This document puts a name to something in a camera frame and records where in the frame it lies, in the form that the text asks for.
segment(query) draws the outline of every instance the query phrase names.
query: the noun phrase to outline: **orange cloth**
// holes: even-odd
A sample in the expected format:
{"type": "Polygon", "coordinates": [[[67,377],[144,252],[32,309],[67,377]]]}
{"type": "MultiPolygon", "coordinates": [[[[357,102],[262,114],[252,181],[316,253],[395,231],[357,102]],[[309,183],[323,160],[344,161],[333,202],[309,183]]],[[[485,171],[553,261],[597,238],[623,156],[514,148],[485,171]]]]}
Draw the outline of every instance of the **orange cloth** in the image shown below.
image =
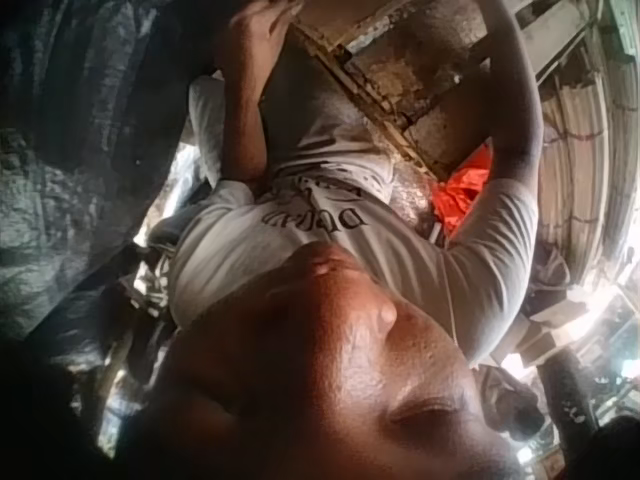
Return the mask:
{"type": "Polygon", "coordinates": [[[433,187],[433,206],[448,237],[460,226],[473,201],[487,183],[491,159],[491,148],[482,145],[446,183],[433,187]]]}

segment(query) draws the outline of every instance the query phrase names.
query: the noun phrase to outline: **plastic sheet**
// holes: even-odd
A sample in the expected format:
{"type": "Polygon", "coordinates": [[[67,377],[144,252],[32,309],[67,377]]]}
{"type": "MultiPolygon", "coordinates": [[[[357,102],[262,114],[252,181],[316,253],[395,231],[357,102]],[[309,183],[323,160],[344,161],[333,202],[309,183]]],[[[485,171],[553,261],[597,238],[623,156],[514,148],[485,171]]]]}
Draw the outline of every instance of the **plastic sheet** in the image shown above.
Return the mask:
{"type": "Polygon", "coordinates": [[[212,67],[216,22],[233,3],[8,4],[11,15],[0,19],[4,334],[24,338],[136,234],[169,172],[189,83],[212,67]]]}

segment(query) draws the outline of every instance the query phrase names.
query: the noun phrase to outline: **person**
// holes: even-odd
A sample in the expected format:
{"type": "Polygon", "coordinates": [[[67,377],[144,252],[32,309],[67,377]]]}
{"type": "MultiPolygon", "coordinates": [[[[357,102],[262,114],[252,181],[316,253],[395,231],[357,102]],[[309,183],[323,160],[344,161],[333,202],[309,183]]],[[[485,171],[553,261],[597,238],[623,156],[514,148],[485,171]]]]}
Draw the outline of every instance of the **person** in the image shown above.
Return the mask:
{"type": "Polygon", "coordinates": [[[481,366],[476,372],[484,419],[496,432],[508,432],[512,440],[526,442],[544,426],[538,396],[502,368],[481,366]]]}
{"type": "MultiPolygon", "coordinates": [[[[444,250],[388,207],[386,152],[327,74],[285,42],[297,4],[250,2],[221,33],[222,179],[173,259],[181,333],[123,435],[118,458],[130,471],[519,477],[483,420],[469,366],[527,287],[541,108],[515,18],[502,0],[478,4],[494,161],[444,250]]],[[[204,124],[194,122],[201,143],[204,124]]]]}

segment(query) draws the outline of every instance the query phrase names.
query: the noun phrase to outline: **white fabric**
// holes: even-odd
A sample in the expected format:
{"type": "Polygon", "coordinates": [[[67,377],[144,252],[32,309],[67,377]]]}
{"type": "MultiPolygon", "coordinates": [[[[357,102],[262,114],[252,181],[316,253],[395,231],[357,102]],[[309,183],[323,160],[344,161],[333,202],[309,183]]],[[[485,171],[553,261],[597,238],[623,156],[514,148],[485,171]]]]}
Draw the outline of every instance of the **white fabric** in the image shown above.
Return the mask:
{"type": "Polygon", "coordinates": [[[223,181],[178,248],[171,309],[185,327],[301,245],[335,242],[440,323],[473,363],[493,349],[520,308],[536,226],[536,201],[510,180],[485,187],[446,250],[383,202],[321,170],[282,178],[257,202],[245,185],[223,181]]]}

